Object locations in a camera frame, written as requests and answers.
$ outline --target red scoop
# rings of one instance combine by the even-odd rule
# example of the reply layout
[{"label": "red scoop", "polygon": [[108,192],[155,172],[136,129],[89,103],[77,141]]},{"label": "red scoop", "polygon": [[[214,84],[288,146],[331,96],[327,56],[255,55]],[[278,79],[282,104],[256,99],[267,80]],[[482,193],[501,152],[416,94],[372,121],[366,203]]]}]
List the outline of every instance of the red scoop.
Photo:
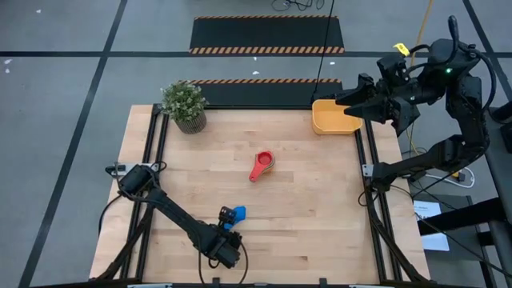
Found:
[{"label": "red scoop", "polygon": [[274,155],[270,151],[263,151],[256,154],[254,168],[250,172],[249,180],[256,182],[259,175],[267,172],[274,165]]}]

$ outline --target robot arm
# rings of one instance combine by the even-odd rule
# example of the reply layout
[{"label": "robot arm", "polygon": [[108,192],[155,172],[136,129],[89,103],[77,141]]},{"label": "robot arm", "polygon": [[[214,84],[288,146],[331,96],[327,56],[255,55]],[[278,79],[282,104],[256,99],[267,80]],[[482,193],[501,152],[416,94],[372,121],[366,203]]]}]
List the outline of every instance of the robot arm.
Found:
[{"label": "robot arm", "polygon": [[[469,72],[481,59],[489,68],[490,63],[474,45],[458,41],[454,16],[448,23],[452,40],[417,46],[429,49],[426,63],[406,68],[404,55],[391,54],[377,61],[382,75],[377,83],[367,74],[360,74],[357,88],[330,96],[336,104],[350,106],[345,109],[348,115],[380,123],[392,120],[400,135],[419,117],[416,105],[432,105],[446,95],[446,111],[458,122],[461,133],[433,145],[425,154],[393,164],[367,166],[371,184],[378,191],[388,191],[396,177],[415,176],[432,168],[453,173],[481,157],[489,146],[483,112],[494,98],[495,85],[489,101],[482,106],[482,81]],[[411,78],[410,72],[420,67],[420,75]],[[490,72],[495,79],[492,68]]]},{"label": "robot arm", "polygon": [[[144,198],[138,196],[141,190],[149,189]],[[132,200],[153,205],[171,221],[183,229],[194,247],[211,260],[220,261],[225,267],[232,268],[240,259],[238,248],[242,236],[235,231],[225,229],[224,224],[234,224],[235,212],[227,207],[221,208],[219,223],[206,224],[194,219],[176,202],[167,197],[160,188],[154,171],[148,166],[135,165],[119,181],[119,193]]]}]

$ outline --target potted plant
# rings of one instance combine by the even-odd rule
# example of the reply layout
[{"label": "potted plant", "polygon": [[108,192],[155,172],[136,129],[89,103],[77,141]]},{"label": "potted plant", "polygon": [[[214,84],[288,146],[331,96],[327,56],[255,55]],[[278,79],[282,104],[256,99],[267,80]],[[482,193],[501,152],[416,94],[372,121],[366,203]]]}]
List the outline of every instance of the potted plant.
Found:
[{"label": "potted plant", "polygon": [[168,114],[185,134],[196,134],[206,126],[205,106],[201,87],[188,82],[171,84],[163,93],[162,112]]}]

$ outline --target black mat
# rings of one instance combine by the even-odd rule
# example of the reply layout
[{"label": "black mat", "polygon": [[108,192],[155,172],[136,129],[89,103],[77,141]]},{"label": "black mat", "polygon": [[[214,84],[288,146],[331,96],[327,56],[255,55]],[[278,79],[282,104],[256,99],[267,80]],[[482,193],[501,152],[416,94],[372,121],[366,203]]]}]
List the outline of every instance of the black mat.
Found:
[{"label": "black mat", "polygon": [[194,20],[192,54],[343,53],[338,17],[324,15],[204,16]]},{"label": "black mat", "polygon": [[[190,83],[202,88],[210,108],[309,109],[316,79],[191,80]],[[318,83],[318,93],[322,95],[341,88],[337,79],[324,78]]]}]

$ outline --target black cable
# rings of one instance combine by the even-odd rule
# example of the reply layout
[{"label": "black cable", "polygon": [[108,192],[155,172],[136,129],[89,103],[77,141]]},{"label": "black cable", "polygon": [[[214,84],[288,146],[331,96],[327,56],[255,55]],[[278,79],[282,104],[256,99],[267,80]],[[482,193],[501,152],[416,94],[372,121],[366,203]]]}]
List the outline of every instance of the black cable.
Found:
[{"label": "black cable", "polygon": [[[367,204],[362,204],[362,203],[361,203],[361,197],[362,197],[365,193],[366,193],[365,191],[361,192],[361,193],[360,193],[360,195],[359,195],[359,197],[358,197],[358,203],[359,203],[359,205],[360,205],[360,206],[363,206],[363,207],[368,206],[368,203],[367,203]],[[375,195],[375,197],[374,197],[371,201],[372,201],[372,202],[375,202],[375,199],[377,199],[377,197],[378,197],[378,192],[377,192],[377,194]]]},{"label": "black cable", "polygon": [[110,205],[112,205],[112,203],[114,203],[118,199],[120,199],[120,197],[121,197],[121,195],[116,196],[114,199],[110,200],[110,202],[108,204],[106,204],[105,208],[103,208],[103,211],[99,216],[98,235],[102,232],[103,217],[105,216],[105,212],[109,209]]},{"label": "black cable", "polygon": [[216,269],[220,264],[221,264],[221,262],[219,260],[217,260],[217,265],[214,265],[214,264],[212,264],[212,260],[210,258],[208,259],[208,266],[211,269]]},{"label": "black cable", "polygon": [[428,227],[432,228],[433,230],[436,230],[438,233],[441,233],[441,234],[444,234],[445,236],[447,236],[448,238],[450,238],[453,242],[457,243],[457,245],[459,245],[461,248],[463,248],[464,250],[468,251],[469,253],[471,253],[473,256],[475,256],[476,258],[478,258],[478,260],[480,260],[481,262],[485,263],[486,265],[488,265],[489,267],[493,268],[494,270],[496,270],[497,272],[503,274],[503,276],[505,277],[508,277],[508,278],[512,278],[512,275],[511,274],[508,274],[506,271],[504,271],[503,269],[499,268],[498,266],[496,266],[495,264],[485,260],[483,257],[481,257],[480,255],[478,255],[476,252],[473,252],[470,248],[466,247],[465,245],[463,245],[462,243],[460,243],[459,241],[457,241],[457,239],[449,236],[446,232],[444,231],[441,231],[439,228],[433,226],[432,224],[428,223],[428,221],[426,221],[425,219],[423,219],[420,215],[418,215],[418,213],[414,212],[416,214],[416,217],[423,223],[425,223]]},{"label": "black cable", "polygon": [[[416,147],[416,150],[422,150],[422,151],[419,151],[419,152],[422,152],[423,154],[428,152],[428,150],[426,148],[423,148],[423,147]],[[410,152],[414,152],[414,150],[403,151],[402,154],[408,154]]]},{"label": "black cable", "polygon": [[[422,185],[422,183],[421,183],[420,181],[418,181],[418,184],[419,184],[419,186],[420,186],[420,187],[422,188],[422,190],[423,190],[423,185]],[[429,191],[427,191],[427,190],[424,190],[423,192],[424,192],[424,193],[427,193],[427,194],[428,194],[429,196],[431,196],[433,199],[435,199],[435,200],[436,200],[436,201],[438,201],[439,203],[443,204],[446,208],[448,208],[448,209],[452,209],[452,210],[458,210],[457,208],[453,207],[452,205],[450,205],[450,204],[448,204],[448,203],[446,203],[446,202],[442,201],[441,199],[437,198],[437,197],[436,197],[436,196],[434,196],[431,192],[429,192]],[[416,196],[418,196],[418,194],[419,194],[419,193],[417,193],[417,194],[415,194],[415,195],[411,196],[411,197],[412,197],[412,199],[414,200],[414,198],[415,198]]]},{"label": "black cable", "polygon": [[427,44],[416,45],[411,50],[409,50],[409,53],[412,56],[413,53],[416,53],[422,49],[427,49],[428,51],[430,51],[430,46],[428,46]]},{"label": "black cable", "polygon": [[457,55],[457,50],[458,50],[458,47],[459,47],[458,25],[457,25],[457,19],[455,18],[455,16],[451,15],[448,18],[448,27],[450,29],[450,35],[451,35],[451,39],[452,39],[451,53],[450,53],[450,56],[448,57],[448,59],[443,61],[443,62],[437,62],[437,63],[425,62],[425,63],[422,63],[422,64],[418,64],[418,65],[414,65],[412,67],[409,67],[406,70],[406,72],[404,73],[404,77],[408,77],[411,72],[413,72],[414,70],[419,69],[421,67],[446,65],[446,64],[448,64],[448,63],[450,63],[450,62],[452,62],[454,60],[455,55]]},{"label": "black cable", "polygon": [[442,180],[444,180],[444,179],[448,178],[448,177],[449,177],[449,176],[451,176],[453,173],[454,173],[454,172],[451,172],[451,173],[447,174],[445,177],[438,179],[438,180],[437,180],[437,181],[435,181],[434,183],[431,183],[431,184],[430,184],[430,185],[428,185],[426,188],[423,188],[423,186],[422,186],[422,189],[421,189],[419,192],[417,192],[416,194],[414,194],[414,195],[413,195],[413,198],[415,198],[416,196],[418,196],[420,193],[427,193],[428,195],[433,196],[433,195],[432,195],[431,193],[429,193],[427,190],[428,190],[429,188],[431,188],[432,186],[434,186],[434,185],[436,185],[436,184],[440,183]]},{"label": "black cable", "polygon": [[155,173],[160,173],[167,168],[167,163],[165,163],[164,161],[158,161],[158,162],[151,164],[151,168],[153,168],[153,166],[155,166],[157,164],[159,165],[159,167],[158,167],[158,170],[155,171]]},{"label": "black cable", "polygon": [[329,36],[329,25],[330,25],[330,18],[333,15],[333,8],[334,8],[334,0],[331,0],[332,3],[330,4],[330,11],[329,11],[329,17],[327,19],[327,28],[326,28],[326,36],[323,39],[323,49],[322,49],[322,57],[320,58],[320,67],[318,68],[318,74],[317,74],[317,81],[314,84],[314,91],[313,95],[317,93],[318,89],[318,80],[320,79],[320,72],[322,72],[322,65],[323,65],[323,58],[326,55],[326,47],[327,47],[327,37]]},{"label": "black cable", "polygon": [[487,56],[485,56],[482,52],[474,49],[471,50],[471,52],[474,52],[477,56],[480,57],[481,60],[484,61],[484,63],[487,66],[487,70],[489,71],[490,75],[490,93],[489,98],[487,99],[486,104],[483,106],[482,110],[488,110],[490,107],[490,104],[494,100],[494,96],[496,95],[496,73],[494,72],[493,65],[490,63],[490,60]]},{"label": "black cable", "polygon": [[421,190],[421,188],[417,188],[416,185],[414,184],[414,182],[409,182],[409,185],[411,185],[412,187],[416,188],[416,190]]},{"label": "black cable", "polygon": [[[282,4],[284,5],[285,9],[277,9],[275,7],[275,3],[277,1],[281,1]],[[313,0],[308,0],[306,2],[306,4],[300,3],[300,2],[298,2],[296,0],[284,0],[284,1],[283,0],[273,0],[270,5],[272,6],[272,9],[274,9],[275,11],[283,12],[283,11],[288,10],[292,6],[292,4],[297,5],[297,9],[299,9],[299,11],[306,11],[306,9],[308,9],[309,7],[312,7]],[[317,8],[317,10],[320,10],[321,8],[323,8],[324,4],[325,4],[325,0],[317,0],[316,1],[316,8]]]},{"label": "black cable", "polygon": [[[395,185],[390,185],[390,186],[391,186],[391,187],[393,187],[393,188],[397,188],[397,189],[399,189],[400,191],[403,191],[403,192],[407,193],[407,195],[411,198],[411,201],[412,201],[412,197],[410,196],[409,191],[407,191],[407,190],[405,190],[405,189],[403,189],[403,188],[400,188],[400,187],[398,187],[398,186],[395,186]],[[364,193],[365,193],[365,192],[363,191],[363,192],[362,192],[362,193],[360,193],[360,195],[358,196],[358,204],[359,204],[360,206],[362,206],[362,207],[366,207],[366,206],[368,206],[368,204],[362,204],[362,203],[361,203],[361,197],[364,195]],[[375,202],[375,200],[377,200],[378,193],[379,193],[379,192],[377,192],[377,194],[375,195],[375,197],[373,197],[373,198],[372,198],[372,200],[371,200],[372,202]]]},{"label": "black cable", "polygon": [[[197,240],[198,240],[198,246],[201,247],[201,239],[199,239],[199,236],[197,236]],[[246,279],[246,276],[247,276],[247,271],[249,270],[249,256],[247,256],[247,250],[246,250],[246,247],[243,245],[242,241],[240,241],[240,246],[242,247],[243,249],[243,253],[244,255],[246,256],[246,268],[244,269],[244,272],[243,272],[243,276],[242,278],[240,279],[240,282],[238,282],[238,284],[236,285],[235,288],[239,288],[243,281]],[[205,280],[204,278],[202,277],[202,269],[201,269],[201,251],[199,251],[198,253],[198,272],[199,272],[199,279],[201,279],[201,283],[202,283],[202,286],[207,288],[206,286],[206,283],[205,283]]]}]

